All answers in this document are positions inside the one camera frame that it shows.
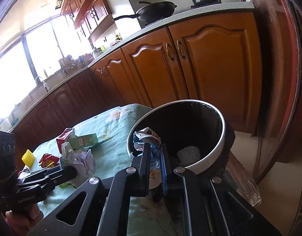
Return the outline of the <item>person's left hand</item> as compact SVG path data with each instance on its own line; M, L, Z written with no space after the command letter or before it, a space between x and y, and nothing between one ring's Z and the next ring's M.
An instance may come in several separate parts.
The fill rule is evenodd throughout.
M44 214L37 204L25 207L24 211L26 215L15 213L12 210L5 213L5 220L15 235L26 235L44 218Z

